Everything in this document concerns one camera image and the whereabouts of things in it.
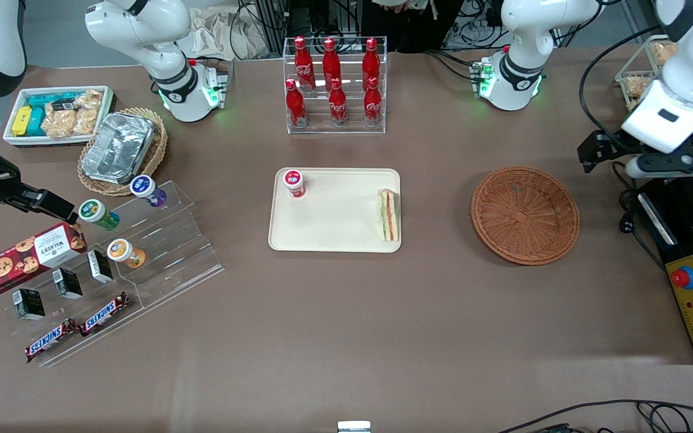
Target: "emergency stop button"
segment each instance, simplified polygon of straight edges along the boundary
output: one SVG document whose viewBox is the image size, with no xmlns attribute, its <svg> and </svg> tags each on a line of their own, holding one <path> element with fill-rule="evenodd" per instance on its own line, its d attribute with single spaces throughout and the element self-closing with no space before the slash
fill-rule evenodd
<svg viewBox="0 0 693 433">
<path fill-rule="evenodd" d="M 689 266 L 681 266 L 670 274 L 670 280 L 682 289 L 693 289 L 693 269 Z"/>
</svg>

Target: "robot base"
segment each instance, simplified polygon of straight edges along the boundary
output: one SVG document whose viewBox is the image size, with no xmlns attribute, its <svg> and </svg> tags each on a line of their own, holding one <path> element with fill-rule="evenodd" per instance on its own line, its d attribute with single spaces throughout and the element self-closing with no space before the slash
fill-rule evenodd
<svg viewBox="0 0 693 433">
<path fill-rule="evenodd" d="M 526 80 L 526 87 L 523 90 L 515 90 L 511 82 L 504 78 L 501 72 L 500 62 L 504 57 L 503 52 L 498 52 L 492 57 L 484 58 L 484 63 L 493 66 L 493 76 L 487 83 L 487 90 L 481 91 L 481 98 L 487 99 L 493 106 L 506 111 L 516 111 L 528 105 L 531 98 L 536 95 L 540 79 L 532 84 Z"/>
<path fill-rule="evenodd" d="M 183 102 L 168 101 L 162 96 L 165 108 L 173 113 L 173 117 L 180 121 L 197 121 L 207 116 L 212 110 L 219 108 L 219 91 L 209 88 L 207 83 L 208 68 L 204 65 L 193 66 L 197 72 L 197 85 Z"/>
</svg>

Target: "cookie picture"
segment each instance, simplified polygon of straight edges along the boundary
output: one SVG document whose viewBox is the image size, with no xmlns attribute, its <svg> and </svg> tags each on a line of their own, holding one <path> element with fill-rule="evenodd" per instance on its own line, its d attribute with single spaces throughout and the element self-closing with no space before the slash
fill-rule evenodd
<svg viewBox="0 0 693 433">
<path fill-rule="evenodd" d="M 0 277 L 9 274 L 12 270 L 12 259 L 9 257 L 0 258 Z"/>
<path fill-rule="evenodd" d="M 30 274 L 31 272 L 39 269 L 39 262 L 33 257 L 26 257 L 23 259 L 23 272 Z"/>
<path fill-rule="evenodd" d="M 79 236 L 74 236 L 74 238 L 71 238 L 71 249 L 72 250 L 78 250 L 80 248 L 85 247 L 85 241 L 82 241 L 82 238 Z"/>
<path fill-rule="evenodd" d="M 20 241 L 19 243 L 14 246 L 14 249 L 17 250 L 17 252 L 24 253 L 27 252 L 28 250 L 32 249 L 34 247 L 34 237 L 31 236 L 30 238 L 26 239 L 25 241 Z"/>
</svg>

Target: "coca-cola bottle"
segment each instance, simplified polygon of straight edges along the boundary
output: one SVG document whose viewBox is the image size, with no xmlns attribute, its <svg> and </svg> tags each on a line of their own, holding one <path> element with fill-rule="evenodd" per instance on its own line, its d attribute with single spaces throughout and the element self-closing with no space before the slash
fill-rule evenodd
<svg viewBox="0 0 693 433">
<path fill-rule="evenodd" d="M 325 46 L 325 55 L 322 57 L 322 73 L 325 75 L 325 90 L 330 91 L 330 84 L 334 78 L 341 80 L 341 60 L 336 54 L 336 42 L 333 38 L 325 38 L 322 42 Z"/>
<path fill-rule="evenodd" d="M 379 53 L 376 51 L 376 38 L 368 38 L 365 42 L 365 57 L 363 57 L 363 91 L 368 91 L 368 79 L 379 78 Z"/>
<path fill-rule="evenodd" d="M 341 90 L 341 79 L 330 81 L 330 123 L 333 126 L 344 126 L 347 123 L 347 96 Z"/>
<path fill-rule="evenodd" d="M 306 41 L 303 36 L 296 36 L 296 74 L 301 82 L 301 90 L 309 93 L 315 90 L 317 85 L 314 82 L 314 65 L 309 50 L 306 49 Z"/>
<path fill-rule="evenodd" d="M 379 79 L 370 77 L 368 79 L 368 91 L 363 98 L 365 106 L 365 126 L 375 128 L 381 123 L 381 93 L 379 92 Z"/>
<path fill-rule="evenodd" d="M 296 88 L 296 80 L 285 80 L 285 104 L 288 106 L 288 114 L 291 115 L 291 124 L 296 128 L 303 128 L 309 123 L 306 116 L 306 108 L 303 106 L 303 95 Z"/>
</svg>

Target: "sandwich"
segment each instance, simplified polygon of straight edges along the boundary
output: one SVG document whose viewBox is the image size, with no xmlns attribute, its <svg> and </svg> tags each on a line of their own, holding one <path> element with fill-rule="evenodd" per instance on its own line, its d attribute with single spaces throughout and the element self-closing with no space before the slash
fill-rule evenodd
<svg viewBox="0 0 693 433">
<path fill-rule="evenodd" d="M 379 191 L 379 224 L 384 242 L 399 241 L 399 207 L 397 194 L 391 189 Z"/>
</svg>

